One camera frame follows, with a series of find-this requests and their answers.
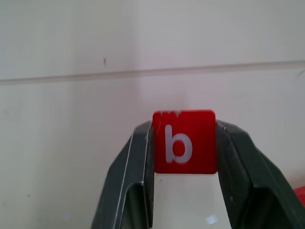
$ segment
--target white wall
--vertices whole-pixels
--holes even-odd
[[[2,1],[0,228],[89,228],[110,163],[163,109],[213,109],[305,185],[304,6]],[[156,176],[154,205],[154,229],[229,228],[217,175]]]

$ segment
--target white letter b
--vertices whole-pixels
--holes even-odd
[[[173,153],[173,144],[176,141],[182,141],[184,144],[184,154],[182,156],[176,156]],[[173,137],[172,134],[172,126],[166,125],[165,126],[165,154],[166,154],[166,162],[171,164],[174,161],[178,162],[179,164],[184,164],[191,159],[193,152],[193,146],[190,138],[185,134],[176,134]]]

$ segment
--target white surface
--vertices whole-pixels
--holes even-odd
[[[0,85],[0,228],[89,228],[109,165],[155,110],[213,109],[304,185],[302,70]],[[154,229],[229,228],[217,175],[156,176],[154,206]]]
[[[303,0],[2,0],[0,79],[305,60],[304,9]]]

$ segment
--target red object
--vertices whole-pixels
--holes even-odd
[[[152,124],[156,173],[217,172],[214,111],[157,111]]]
[[[305,186],[295,189],[295,194],[297,195],[297,197],[305,207]]]

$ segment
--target letter b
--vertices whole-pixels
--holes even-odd
[[[176,156],[173,153],[173,144],[176,141],[182,141],[184,144],[184,154],[182,156]],[[179,164],[184,164],[188,162],[193,153],[193,145],[190,138],[185,134],[176,134],[173,136],[172,134],[172,126],[165,126],[165,154],[166,154],[166,162],[171,164],[176,161]]]

